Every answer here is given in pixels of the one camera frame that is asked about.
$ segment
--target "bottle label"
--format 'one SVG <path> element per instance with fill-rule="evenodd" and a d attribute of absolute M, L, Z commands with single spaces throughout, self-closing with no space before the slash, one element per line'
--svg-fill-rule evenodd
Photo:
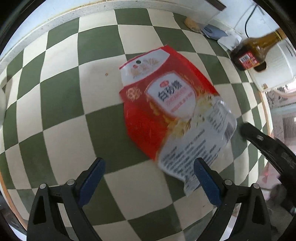
<path fill-rule="evenodd" d="M 245 53 L 242 57 L 240 57 L 239 61 L 242 63 L 245 69 L 250 69 L 259 64 L 259 61 L 250 51 Z"/>

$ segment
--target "plastic bag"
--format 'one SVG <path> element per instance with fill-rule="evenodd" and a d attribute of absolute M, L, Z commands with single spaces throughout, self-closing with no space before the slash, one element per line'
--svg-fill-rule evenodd
<path fill-rule="evenodd" d="M 199 185 L 194 160 L 212 164 L 236 129 L 235 117 L 204 75 L 169 46 L 129 60 L 120 72 L 128 135 L 189 195 Z"/>

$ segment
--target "black cable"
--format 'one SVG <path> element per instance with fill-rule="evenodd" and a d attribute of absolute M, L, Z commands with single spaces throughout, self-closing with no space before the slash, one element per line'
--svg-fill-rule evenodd
<path fill-rule="evenodd" d="M 258 4 L 256 4 L 256 6 L 254 7 L 253 11 L 251 12 L 250 16 L 248 17 L 245 25 L 244 25 L 244 31 L 246 33 L 246 36 L 249 38 L 249 35 L 247 34 L 247 24 L 248 24 L 248 21 L 250 20 L 250 18 L 252 17 L 253 13 L 255 12 L 256 8 L 257 8 Z"/>

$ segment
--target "checkered tablecloth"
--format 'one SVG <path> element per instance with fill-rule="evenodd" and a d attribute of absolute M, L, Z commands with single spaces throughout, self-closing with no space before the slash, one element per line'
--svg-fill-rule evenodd
<path fill-rule="evenodd" d="M 76 179 L 96 157 L 104 178 L 83 209 L 102 240 L 196 240 L 212 217 L 203 189 L 189 197 L 129 139 L 118 92 L 118 67 L 170 45 L 210 80 L 237 118 L 267 133 L 258 90 L 216 41 L 190 31 L 184 16 L 155 9 L 116 9 L 66 22 L 28 45 L 0 75 L 8 106 L 0 132 L 0 170 L 28 220 L 41 183 Z M 212 169 L 250 185 L 264 157 L 236 130 Z M 76 239 L 65 208 L 62 216 Z"/>

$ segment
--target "brown bottle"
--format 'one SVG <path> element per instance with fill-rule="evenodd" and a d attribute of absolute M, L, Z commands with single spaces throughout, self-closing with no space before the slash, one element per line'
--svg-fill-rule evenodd
<path fill-rule="evenodd" d="M 261 38 L 244 39 L 230 53 L 230 58 L 239 70 L 253 68 L 263 63 L 267 52 L 286 37 L 284 31 L 279 28 Z"/>

